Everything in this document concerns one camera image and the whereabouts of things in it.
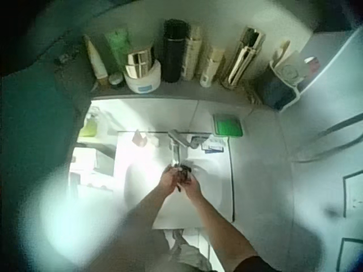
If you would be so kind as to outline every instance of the bathroom shelf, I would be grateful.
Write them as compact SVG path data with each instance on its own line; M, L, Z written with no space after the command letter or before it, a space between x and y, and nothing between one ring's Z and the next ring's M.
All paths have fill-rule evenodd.
M191 82L179 81L176 83L162 82L160 87L147 94L137 94L132 92L127 86L119 90L111 88L97 88L91 93L93 100L101 99L127 99L127 98L169 98L169 99L191 99L206 100L228 104L251 105L247 95L242 91L243 87L238 90L229 91L218 83L214 83L210 88L203 88L199 82L194 80Z

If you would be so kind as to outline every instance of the black bottle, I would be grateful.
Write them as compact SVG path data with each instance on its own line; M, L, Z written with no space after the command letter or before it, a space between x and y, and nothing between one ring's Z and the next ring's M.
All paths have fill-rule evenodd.
M166 82L177 82L180 78L187 31L188 24L184 21L164 22L162 79Z

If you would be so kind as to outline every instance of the chrome faucet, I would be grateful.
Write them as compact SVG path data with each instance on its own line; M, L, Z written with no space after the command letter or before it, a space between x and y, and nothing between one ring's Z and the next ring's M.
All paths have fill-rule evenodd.
M190 147L192 149L197 149L199 146L199 144L194 141L189 143L188 140L184 136L180 135L180 133L175 129L170 130L168 132L168 136L171 139L172 165L180 164L180 145Z

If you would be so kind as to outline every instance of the white sink basin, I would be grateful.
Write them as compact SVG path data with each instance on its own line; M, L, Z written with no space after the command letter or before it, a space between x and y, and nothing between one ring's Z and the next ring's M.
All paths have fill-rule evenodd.
M115 172L118 188L116 194L124 205L132 209L159 182L162 171L171 163L170 139L166 133L158 133L159 145L148 141L145 147L132 143L134 133L120 133L117 143ZM190 140L194 134L188 134ZM192 168L199 180L203 195L228 220L232 221L232 183L228 145L223 153L206 154L199 147L181 152L183 164ZM177 189L165 200L154 228L201 227L201 222L184 192Z

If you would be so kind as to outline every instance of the black sleeve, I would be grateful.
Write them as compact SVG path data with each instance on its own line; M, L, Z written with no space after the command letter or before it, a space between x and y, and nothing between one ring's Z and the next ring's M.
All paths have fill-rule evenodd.
M260 257L254 256L243 260L234 272L277 272L277 270L270 267Z

